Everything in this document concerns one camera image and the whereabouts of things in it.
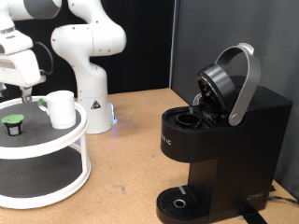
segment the robotic arm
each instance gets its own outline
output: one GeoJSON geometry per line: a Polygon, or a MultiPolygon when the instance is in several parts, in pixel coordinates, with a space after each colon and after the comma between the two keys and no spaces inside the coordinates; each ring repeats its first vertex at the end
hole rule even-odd
{"type": "Polygon", "coordinates": [[[126,35],[106,14],[100,0],[68,0],[68,6],[88,24],[56,28],[51,44],[75,72],[78,102],[89,119],[87,133],[103,133],[112,127],[113,108],[107,96],[107,73],[102,67],[91,63],[90,57],[122,52],[126,35]]]}
{"type": "Polygon", "coordinates": [[[0,1],[0,96],[5,83],[20,86],[24,103],[31,101],[32,86],[44,82],[36,56],[29,50],[32,39],[15,29],[13,21],[54,18],[62,0],[1,0],[0,1]]]}

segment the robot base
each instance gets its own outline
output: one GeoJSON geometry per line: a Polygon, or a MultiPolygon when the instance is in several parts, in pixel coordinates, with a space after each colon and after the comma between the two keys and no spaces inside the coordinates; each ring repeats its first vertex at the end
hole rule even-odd
{"type": "Polygon", "coordinates": [[[94,98],[79,96],[78,102],[87,113],[89,124],[86,133],[104,133],[112,127],[112,104],[107,95],[94,98]]]}

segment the coffee maker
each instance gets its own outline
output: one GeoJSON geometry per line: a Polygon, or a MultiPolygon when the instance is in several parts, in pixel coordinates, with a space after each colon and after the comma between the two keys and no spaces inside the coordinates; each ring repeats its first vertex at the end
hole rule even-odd
{"type": "Polygon", "coordinates": [[[190,171],[187,185],[158,196],[163,223],[212,223],[265,208],[292,102],[258,86],[260,75],[252,46],[230,47],[199,72],[192,106],[164,112],[161,150],[190,171]],[[248,73],[229,77],[224,70],[239,53],[248,73]]]}

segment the table surface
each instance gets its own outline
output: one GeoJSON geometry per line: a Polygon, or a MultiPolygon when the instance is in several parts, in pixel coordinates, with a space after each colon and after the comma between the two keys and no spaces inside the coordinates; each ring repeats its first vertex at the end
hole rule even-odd
{"type": "MultiPolygon", "coordinates": [[[[157,196],[187,184],[189,164],[170,160],[160,150],[161,115],[187,105],[170,89],[109,95],[119,120],[106,133],[88,135],[92,173],[86,184],[65,200],[42,208],[0,208],[0,224],[8,223],[161,223],[157,196]]],[[[270,195],[292,198],[278,183],[270,195]]],[[[269,202],[260,212],[274,224],[299,223],[299,206],[269,202]]],[[[234,217],[220,224],[246,224],[234,217]]]]}

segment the coffee cup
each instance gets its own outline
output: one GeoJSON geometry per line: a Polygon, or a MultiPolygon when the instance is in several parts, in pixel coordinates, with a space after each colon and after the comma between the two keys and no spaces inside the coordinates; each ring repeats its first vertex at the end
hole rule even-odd
{"type": "Polygon", "coordinates": [[[54,129],[67,129],[76,124],[75,99],[72,91],[54,91],[38,101],[42,111],[50,116],[54,129]]]}

